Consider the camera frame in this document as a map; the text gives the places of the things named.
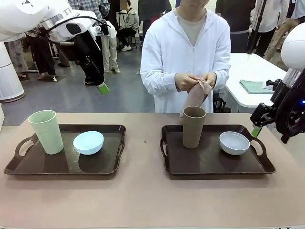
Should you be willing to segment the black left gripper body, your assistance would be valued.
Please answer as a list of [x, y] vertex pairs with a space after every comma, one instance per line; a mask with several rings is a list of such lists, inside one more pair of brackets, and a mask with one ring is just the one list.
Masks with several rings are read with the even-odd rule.
[[90, 35], [75, 36], [75, 45], [77, 46], [78, 51], [77, 60], [80, 61], [80, 64], [86, 63], [89, 57], [93, 59], [96, 43]]

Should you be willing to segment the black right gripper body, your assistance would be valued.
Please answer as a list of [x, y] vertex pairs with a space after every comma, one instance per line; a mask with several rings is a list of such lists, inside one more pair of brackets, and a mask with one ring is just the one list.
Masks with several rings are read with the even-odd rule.
[[290, 91], [290, 86], [287, 86], [283, 82], [278, 83], [278, 86], [273, 94], [273, 103], [274, 103], [273, 107], [275, 114], [277, 114], [280, 104], [282, 103], [283, 99], [285, 98], [285, 96], [288, 94], [289, 91]]

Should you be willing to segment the person's right hand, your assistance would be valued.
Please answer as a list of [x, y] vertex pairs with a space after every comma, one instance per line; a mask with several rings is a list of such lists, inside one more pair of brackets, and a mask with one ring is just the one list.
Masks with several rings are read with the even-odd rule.
[[195, 85], [199, 83], [200, 78], [189, 73], [177, 73], [174, 77], [177, 91], [189, 92]]

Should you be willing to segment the person's left hand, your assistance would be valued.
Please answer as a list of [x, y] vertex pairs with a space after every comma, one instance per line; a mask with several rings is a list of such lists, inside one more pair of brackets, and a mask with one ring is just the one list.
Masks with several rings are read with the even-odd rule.
[[216, 73], [214, 72], [206, 73], [203, 76], [203, 80], [206, 81], [212, 88], [214, 88], [217, 80]]

